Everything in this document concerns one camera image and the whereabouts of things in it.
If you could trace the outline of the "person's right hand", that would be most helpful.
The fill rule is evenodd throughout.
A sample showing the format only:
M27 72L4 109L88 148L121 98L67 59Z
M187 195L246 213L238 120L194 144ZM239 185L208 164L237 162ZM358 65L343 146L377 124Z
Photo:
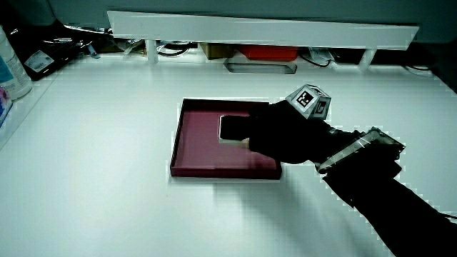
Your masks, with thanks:
M283 163L325 162L361 135L325 122L330 102L322 89L307 84L282 101L252 108L248 149Z

